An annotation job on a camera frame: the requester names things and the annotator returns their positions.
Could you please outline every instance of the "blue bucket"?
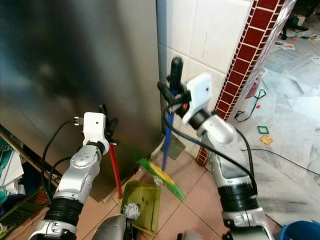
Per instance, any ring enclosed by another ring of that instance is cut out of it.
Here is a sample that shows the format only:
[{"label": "blue bucket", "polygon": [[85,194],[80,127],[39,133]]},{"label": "blue bucket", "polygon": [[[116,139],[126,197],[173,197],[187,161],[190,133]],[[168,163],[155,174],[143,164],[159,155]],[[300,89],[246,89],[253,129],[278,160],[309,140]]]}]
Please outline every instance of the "blue bucket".
[{"label": "blue bucket", "polygon": [[279,240],[320,240],[320,223],[317,221],[295,221],[285,225]]}]

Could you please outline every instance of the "black cable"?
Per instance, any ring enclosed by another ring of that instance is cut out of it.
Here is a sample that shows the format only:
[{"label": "black cable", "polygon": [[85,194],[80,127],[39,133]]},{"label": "black cable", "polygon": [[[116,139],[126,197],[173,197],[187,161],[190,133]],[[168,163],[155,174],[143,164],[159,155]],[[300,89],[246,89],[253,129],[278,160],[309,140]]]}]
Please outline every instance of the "black cable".
[{"label": "black cable", "polygon": [[252,114],[254,113],[254,110],[256,109],[258,100],[262,99],[265,95],[267,95],[266,91],[263,90],[263,89],[260,89],[259,93],[258,93],[258,96],[253,96],[255,98],[255,102],[254,102],[253,108],[252,108],[252,110],[250,112],[250,115],[246,119],[243,119],[243,120],[240,120],[240,121],[237,118],[235,118],[237,120],[237,122],[238,123],[242,123],[244,121],[247,121],[249,118],[251,118]]},{"label": "black cable", "polygon": [[58,132],[67,124],[69,123],[74,123],[75,120],[68,120],[63,122],[54,132],[54,134],[52,135],[52,137],[50,138],[50,140],[48,141],[48,143],[46,144],[43,154],[42,154],[42,160],[41,160],[41,183],[45,192],[46,197],[48,198],[49,204],[51,204],[52,201],[52,196],[51,193],[48,191],[46,182],[45,182],[45,162],[46,162],[46,155],[47,155],[47,151],[48,148],[50,147],[51,143],[53,142],[53,140],[55,139],[56,135],[58,134]]},{"label": "black cable", "polygon": [[180,132],[179,130],[177,130],[176,128],[174,128],[168,121],[167,119],[167,116],[166,114],[169,113],[169,109],[175,105],[178,105],[178,104],[181,104],[181,102],[177,102],[177,101],[174,101],[173,103],[169,104],[168,106],[166,106],[162,112],[162,118],[163,118],[163,121],[165,123],[165,125],[167,125],[168,128],[170,128],[174,133],[176,133],[177,135],[179,135],[180,137],[183,137],[184,139],[187,139],[189,140],[190,142],[194,143],[194,144],[197,144],[207,150],[209,150],[210,152],[213,152],[214,154],[217,154],[219,155],[220,157],[226,159],[227,161],[229,161],[230,163],[232,163],[233,165],[236,165],[238,168],[240,168],[242,171],[244,171],[250,178],[251,180],[251,184],[252,184],[252,187],[253,187],[253,190],[255,192],[255,194],[258,194],[258,189],[257,189],[257,183],[255,181],[255,178],[254,176],[251,174],[251,172],[246,169],[245,167],[243,167],[241,164],[237,163],[235,160],[233,160],[232,158],[224,155],[223,153],[215,150],[214,148],[210,147],[209,145],[189,136],[189,135],[186,135],[182,132]]},{"label": "black cable", "polygon": [[270,150],[263,149],[263,148],[251,148],[251,150],[259,150],[259,151],[265,151],[265,152],[268,152],[268,153],[275,154],[275,155],[277,155],[278,157],[283,158],[284,160],[287,160],[289,163],[292,163],[292,164],[296,165],[297,167],[299,167],[299,168],[301,168],[301,169],[304,169],[304,170],[306,170],[306,171],[308,171],[308,172],[310,172],[310,173],[313,173],[313,174],[315,174],[315,175],[317,175],[317,176],[320,176],[320,173],[315,172],[315,171],[312,171],[312,170],[310,170],[310,169],[308,169],[308,168],[305,168],[304,166],[301,166],[301,165],[295,163],[294,161],[292,161],[292,160],[286,158],[285,156],[282,156],[282,155],[280,155],[280,154],[278,154],[278,153],[276,153],[276,152],[274,152],[274,151],[270,151]]},{"label": "black cable", "polygon": [[50,173],[49,173],[49,178],[48,178],[48,192],[51,194],[51,179],[52,179],[52,175],[54,174],[54,170],[56,169],[56,167],[64,162],[71,159],[71,156],[67,156],[65,158],[60,159],[59,161],[57,161],[51,168]]},{"label": "black cable", "polygon": [[246,146],[246,150],[248,151],[248,158],[249,158],[249,166],[250,166],[250,172],[252,174],[253,177],[255,177],[255,172],[254,172],[254,162],[252,160],[252,152],[251,152],[251,148],[249,145],[248,140],[246,139],[245,135],[237,128],[235,128],[235,130],[237,131],[237,133],[241,136],[241,138],[243,139],[245,146]]}]

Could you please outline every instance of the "green basket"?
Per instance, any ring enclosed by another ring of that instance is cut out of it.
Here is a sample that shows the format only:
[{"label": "green basket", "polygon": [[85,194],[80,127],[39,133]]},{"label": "green basket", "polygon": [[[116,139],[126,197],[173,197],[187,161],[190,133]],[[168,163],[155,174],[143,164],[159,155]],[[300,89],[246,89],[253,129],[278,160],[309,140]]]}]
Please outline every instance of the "green basket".
[{"label": "green basket", "polygon": [[0,223],[8,227],[20,226],[47,205],[48,199],[45,191],[40,187],[36,192],[17,203],[11,210],[0,217]]}]

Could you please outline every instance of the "tiled floor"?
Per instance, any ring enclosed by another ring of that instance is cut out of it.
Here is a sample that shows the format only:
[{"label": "tiled floor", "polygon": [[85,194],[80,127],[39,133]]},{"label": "tiled floor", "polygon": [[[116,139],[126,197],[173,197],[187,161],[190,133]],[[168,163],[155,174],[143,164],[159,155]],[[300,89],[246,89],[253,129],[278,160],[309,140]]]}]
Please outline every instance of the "tiled floor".
[{"label": "tiled floor", "polygon": [[[160,165],[161,159],[162,154],[153,162]],[[205,240],[220,240],[228,229],[222,222],[222,208],[211,174],[205,168],[198,166],[186,152],[182,152],[176,161],[168,159],[166,168],[181,187],[185,198],[180,201],[166,187],[161,186],[157,235],[139,232],[138,239],[176,240],[178,233],[189,229],[201,234]],[[145,170],[138,171],[131,180],[154,184],[153,177]],[[77,239],[91,240],[105,219],[119,214],[120,204],[116,193],[108,203],[96,202],[89,197],[80,215]],[[44,218],[44,213],[45,211],[42,211],[24,229],[16,230],[8,240],[28,239],[36,223]],[[271,219],[268,221],[272,231],[278,233],[281,228]]]},{"label": "tiled floor", "polygon": [[[315,22],[316,28],[311,28],[317,35],[320,34],[319,20]],[[320,64],[311,59],[320,56],[320,41],[302,38],[292,41],[288,38],[285,42],[294,44],[295,50],[278,49],[269,54],[264,63],[267,73],[259,86],[265,90],[266,96],[259,100],[260,108],[254,110],[251,118],[237,122],[235,126],[244,133],[251,148],[278,153],[304,168],[320,173]],[[244,114],[251,112],[254,101],[252,98]],[[238,117],[238,120],[243,119],[245,116]],[[273,139],[270,145],[260,141],[262,135],[258,133],[257,126],[268,127],[268,135]],[[279,177],[283,183],[287,183],[277,186],[271,185],[271,182],[260,184],[265,187],[261,188],[260,196],[268,193],[263,197],[269,197],[263,201],[267,213],[282,225],[302,219],[320,221],[319,214],[312,214],[320,204],[319,176],[269,152],[256,150],[253,156],[269,164],[263,172],[265,177],[269,175],[270,180],[274,180],[275,175],[271,172],[276,169],[282,173]],[[288,184],[295,186],[296,190],[288,191]],[[274,198],[270,197],[275,192],[283,193],[276,204]],[[312,201],[301,199],[306,195]]]}]

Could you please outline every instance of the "broom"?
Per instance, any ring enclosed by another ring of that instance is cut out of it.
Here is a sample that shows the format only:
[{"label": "broom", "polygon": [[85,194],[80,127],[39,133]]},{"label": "broom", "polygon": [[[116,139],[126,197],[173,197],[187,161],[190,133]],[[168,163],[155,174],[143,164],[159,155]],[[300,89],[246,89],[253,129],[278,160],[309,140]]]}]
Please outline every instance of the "broom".
[{"label": "broom", "polygon": [[176,195],[178,199],[182,201],[185,198],[184,193],[176,185],[175,181],[171,177],[169,177],[166,172],[162,171],[160,167],[156,166],[152,162],[149,162],[145,158],[140,159],[138,163],[141,164],[149,173],[156,177],[159,177],[162,180],[163,184],[169,189],[169,191]]}]

